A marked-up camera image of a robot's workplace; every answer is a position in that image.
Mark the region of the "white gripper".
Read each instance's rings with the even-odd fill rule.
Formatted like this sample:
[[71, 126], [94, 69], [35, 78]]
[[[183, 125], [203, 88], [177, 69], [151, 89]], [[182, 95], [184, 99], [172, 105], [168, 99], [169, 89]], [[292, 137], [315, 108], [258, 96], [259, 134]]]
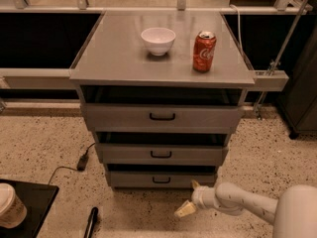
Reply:
[[192, 202], [186, 200], [175, 212], [174, 215], [178, 218], [190, 215], [198, 209], [215, 209], [217, 207], [217, 198], [215, 188], [200, 183], [193, 179], [191, 181], [192, 188], [194, 189], [191, 199]]

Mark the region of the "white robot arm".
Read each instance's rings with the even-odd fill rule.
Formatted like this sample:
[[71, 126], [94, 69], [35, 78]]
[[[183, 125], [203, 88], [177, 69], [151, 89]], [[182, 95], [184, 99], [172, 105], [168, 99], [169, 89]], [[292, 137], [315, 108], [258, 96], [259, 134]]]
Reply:
[[252, 193], [231, 182], [216, 187], [192, 182], [193, 192], [175, 212], [184, 217], [200, 209], [213, 208], [219, 212], [238, 216], [244, 210], [273, 226], [272, 238], [317, 238], [317, 188], [294, 185], [279, 199]]

